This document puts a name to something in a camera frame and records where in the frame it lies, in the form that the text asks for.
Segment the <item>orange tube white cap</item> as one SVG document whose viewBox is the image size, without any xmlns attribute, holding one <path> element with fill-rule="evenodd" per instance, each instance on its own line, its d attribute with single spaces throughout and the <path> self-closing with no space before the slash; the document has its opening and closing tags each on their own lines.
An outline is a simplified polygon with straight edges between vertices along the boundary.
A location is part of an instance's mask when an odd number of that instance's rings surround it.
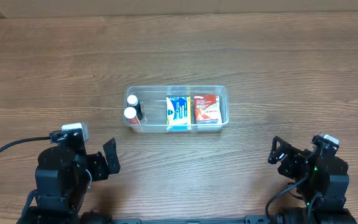
<svg viewBox="0 0 358 224">
<path fill-rule="evenodd" d="M 140 120 L 137 117 L 137 110 L 131 106 L 124 110 L 124 117 L 129 124 L 140 124 Z"/>
</svg>

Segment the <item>dark bottle white cap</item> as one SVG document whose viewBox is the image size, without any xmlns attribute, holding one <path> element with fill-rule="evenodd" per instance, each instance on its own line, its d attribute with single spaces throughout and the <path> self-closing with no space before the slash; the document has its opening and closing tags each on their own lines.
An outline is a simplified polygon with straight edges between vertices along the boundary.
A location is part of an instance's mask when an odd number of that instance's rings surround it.
<svg viewBox="0 0 358 224">
<path fill-rule="evenodd" d="M 138 97 L 136 97 L 135 95 L 129 95 L 127 97 L 127 104 L 136 110 L 137 117 L 139 120 L 142 120 L 144 118 L 144 112 L 142 110 L 142 106 Z"/>
</svg>

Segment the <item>blue VapoDrops box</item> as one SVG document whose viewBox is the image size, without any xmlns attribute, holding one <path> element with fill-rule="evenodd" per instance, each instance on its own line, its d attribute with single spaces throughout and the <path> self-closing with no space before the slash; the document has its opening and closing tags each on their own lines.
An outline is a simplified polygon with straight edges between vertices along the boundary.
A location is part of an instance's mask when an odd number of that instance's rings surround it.
<svg viewBox="0 0 358 224">
<path fill-rule="evenodd" d="M 166 103 L 168 125 L 191 124 L 191 98 L 189 96 L 168 96 Z"/>
</svg>

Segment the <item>red medicine box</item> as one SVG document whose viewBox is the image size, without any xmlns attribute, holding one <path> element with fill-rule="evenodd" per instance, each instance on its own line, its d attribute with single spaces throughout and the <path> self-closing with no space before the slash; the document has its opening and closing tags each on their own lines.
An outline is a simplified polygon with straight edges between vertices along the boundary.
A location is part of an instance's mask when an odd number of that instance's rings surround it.
<svg viewBox="0 0 358 224">
<path fill-rule="evenodd" d="M 195 95 L 195 120 L 196 123 L 217 124 L 216 95 Z"/>
</svg>

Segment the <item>white medicine box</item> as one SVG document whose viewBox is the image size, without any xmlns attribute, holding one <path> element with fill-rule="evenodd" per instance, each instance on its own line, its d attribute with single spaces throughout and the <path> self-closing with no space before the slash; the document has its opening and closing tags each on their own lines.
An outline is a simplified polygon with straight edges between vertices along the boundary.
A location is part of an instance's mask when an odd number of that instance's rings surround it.
<svg viewBox="0 0 358 224">
<path fill-rule="evenodd" d="M 216 112 L 216 117 L 218 119 L 218 124 L 222 123 L 222 115 L 221 115 L 221 107 L 220 107 L 220 97 L 219 95 L 216 95 L 216 107 L 217 107 L 217 112 Z"/>
</svg>

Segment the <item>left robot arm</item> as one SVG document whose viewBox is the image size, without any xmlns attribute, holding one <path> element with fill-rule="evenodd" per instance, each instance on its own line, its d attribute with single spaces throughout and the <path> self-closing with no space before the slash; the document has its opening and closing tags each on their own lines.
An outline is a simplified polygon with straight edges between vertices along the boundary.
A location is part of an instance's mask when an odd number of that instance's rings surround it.
<svg viewBox="0 0 358 224">
<path fill-rule="evenodd" d="M 103 144 L 104 153 L 87 154 L 82 129 L 50 133 L 56 146 L 38 156 L 35 170 L 37 188 L 27 197 L 18 223 L 113 223 L 110 215 L 98 212 L 79 214 L 92 182 L 107 180 L 121 167 L 116 140 Z"/>
</svg>

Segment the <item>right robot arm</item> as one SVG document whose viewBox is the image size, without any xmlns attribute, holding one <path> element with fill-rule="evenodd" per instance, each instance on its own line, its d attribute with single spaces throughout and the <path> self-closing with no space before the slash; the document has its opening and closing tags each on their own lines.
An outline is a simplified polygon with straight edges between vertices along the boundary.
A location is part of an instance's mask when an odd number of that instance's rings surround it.
<svg viewBox="0 0 358 224">
<path fill-rule="evenodd" d="M 285 190 L 274 195 L 265 206 L 265 214 L 271 223 L 355 223 L 356 219 L 344 207 L 350 178 L 349 165 L 336 156 L 339 140 L 328 135 L 313 136 L 313 150 L 300 150 L 282 138 L 275 136 L 268 157 L 269 164 L 280 163 L 278 173 L 293 182 Z M 283 208 L 269 213 L 270 204 L 291 190 L 305 207 Z"/>
</svg>

